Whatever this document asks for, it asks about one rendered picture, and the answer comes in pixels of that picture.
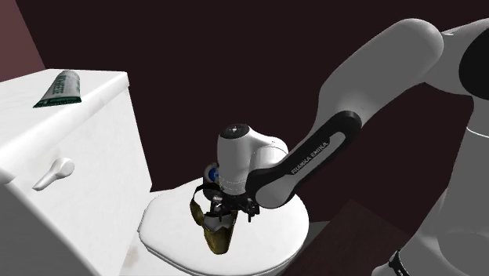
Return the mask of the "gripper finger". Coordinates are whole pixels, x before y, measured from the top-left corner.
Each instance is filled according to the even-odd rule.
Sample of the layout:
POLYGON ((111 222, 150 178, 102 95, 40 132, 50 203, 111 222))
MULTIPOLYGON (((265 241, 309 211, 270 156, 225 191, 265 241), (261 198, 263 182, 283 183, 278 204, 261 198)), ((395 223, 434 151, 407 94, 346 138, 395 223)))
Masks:
POLYGON ((248 222, 251 223, 252 217, 260 214, 259 205, 252 199, 248 199, 244 205, 244 212, 248 214, 248 222))
POLYGON ((210 213, 212 214, 212 217, 217 217, 219 222, 223 221, 222 201, 223 198, 220 196, 214 196, 211 200, 210 213))

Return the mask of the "olive brown pointed object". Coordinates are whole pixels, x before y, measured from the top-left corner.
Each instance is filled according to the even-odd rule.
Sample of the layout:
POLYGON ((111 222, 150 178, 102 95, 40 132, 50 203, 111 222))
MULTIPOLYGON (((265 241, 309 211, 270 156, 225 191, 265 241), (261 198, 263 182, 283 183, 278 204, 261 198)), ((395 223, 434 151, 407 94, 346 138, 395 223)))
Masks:
POLYGON ((199 204, 194 200, 195 194, 202 190, 220 191, 216 183, 203 183, 198 186, 190 200, 190 213, 194 222, 203 228, 209 249, 216 255, 222 255, 229 250, 238 211, 232 210, 228 214, 223 214, 222 222, 219 222, 217 217, 212 217, 210 210, 203 213, 199 204))

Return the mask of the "white toilet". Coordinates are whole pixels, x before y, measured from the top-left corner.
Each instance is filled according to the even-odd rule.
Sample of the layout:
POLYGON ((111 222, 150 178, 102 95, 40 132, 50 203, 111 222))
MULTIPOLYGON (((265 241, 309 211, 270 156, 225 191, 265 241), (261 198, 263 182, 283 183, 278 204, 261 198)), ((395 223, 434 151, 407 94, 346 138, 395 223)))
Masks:
POLYGON ((309 230, 300 198, 240 214, 216 255, 187 176, 154 193, 123 71, 80 71, 81 102, 39 107, 58 70, 0 82, 0 276, 278 276, 309 230))

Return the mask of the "green and grey tube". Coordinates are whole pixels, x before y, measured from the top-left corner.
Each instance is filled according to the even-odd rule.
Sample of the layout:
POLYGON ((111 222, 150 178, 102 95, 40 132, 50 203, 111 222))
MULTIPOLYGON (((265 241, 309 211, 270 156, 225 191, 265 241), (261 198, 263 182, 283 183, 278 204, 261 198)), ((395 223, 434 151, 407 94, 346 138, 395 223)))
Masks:
POLYGON ((79 75, 75 71, 64 70, 56 76, 44 96, 33 108, 77 104, 81 101, 79 75))

